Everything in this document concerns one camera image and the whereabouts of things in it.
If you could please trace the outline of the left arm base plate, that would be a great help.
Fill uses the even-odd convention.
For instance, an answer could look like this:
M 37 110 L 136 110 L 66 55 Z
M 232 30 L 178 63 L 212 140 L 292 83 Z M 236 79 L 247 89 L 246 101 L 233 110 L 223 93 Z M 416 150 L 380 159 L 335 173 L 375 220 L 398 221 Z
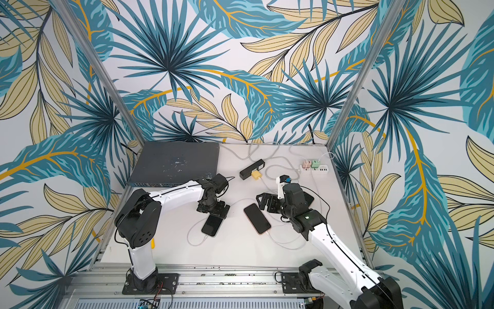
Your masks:
M 180 275 L 176 273 L 154 273 L 147 279 L 139 279 L 132 272 L 126 275 L 126 282 L 122 289 L 125 296 L 136 295 L 175 295 Z

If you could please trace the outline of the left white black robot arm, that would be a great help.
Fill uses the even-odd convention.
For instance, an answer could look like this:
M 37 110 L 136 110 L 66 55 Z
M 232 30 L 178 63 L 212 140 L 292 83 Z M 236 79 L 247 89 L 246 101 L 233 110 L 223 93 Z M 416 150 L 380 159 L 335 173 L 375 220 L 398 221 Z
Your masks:
M 212 179 L 191 180 L 162 191 L 135 190 L 115 216 L 116 235 L 123 238 L 130 257 L 126 276 L 132 292 L 151 294 L 164 286 L 154 262 L 151 241 L 160 216 L 183 205 L 196 202 L 197 211 L 224 220 L 230 206 L 220 200 L 229 187 L 223 175 Z

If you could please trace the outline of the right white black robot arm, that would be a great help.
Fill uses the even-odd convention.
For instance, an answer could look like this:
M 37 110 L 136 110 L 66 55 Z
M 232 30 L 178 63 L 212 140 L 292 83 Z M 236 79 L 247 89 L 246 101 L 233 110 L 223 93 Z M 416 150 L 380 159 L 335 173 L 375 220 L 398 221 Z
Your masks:
M 382 277 L 353 254 L 327 219 L 310 207 L 304 190 L 299 184 L 283 182 L 277 194 L 256 197 L 261 210 L 288 219 L 294 231 L 318 249 L 338 273 L 334 275 L 319 260 L 311 260 L 299 268 L 302 286 L 323 293 L 341 308 L 402 308 L 399 284 Z

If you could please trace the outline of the black smartphone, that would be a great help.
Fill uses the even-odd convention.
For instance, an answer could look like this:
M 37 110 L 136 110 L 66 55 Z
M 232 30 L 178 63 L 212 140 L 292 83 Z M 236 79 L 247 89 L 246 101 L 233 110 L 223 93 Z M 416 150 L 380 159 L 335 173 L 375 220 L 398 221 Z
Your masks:
M 210 237 L 216 237 L 219 228 L 223 222 L 223 219 L 217 216 L 210 215 L 205 224 L 203 225 L 201 232 Z

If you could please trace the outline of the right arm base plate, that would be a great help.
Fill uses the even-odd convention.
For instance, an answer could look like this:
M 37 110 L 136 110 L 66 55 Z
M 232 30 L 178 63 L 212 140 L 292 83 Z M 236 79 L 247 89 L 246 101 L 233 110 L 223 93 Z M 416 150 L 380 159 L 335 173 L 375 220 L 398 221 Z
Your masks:
M 279 272 L 279 275 L 275 275 L 275 279 L 281 284 L 284 294 L 325 294 L 317 290 L 308 281 L 308 277 L 298 272 Z

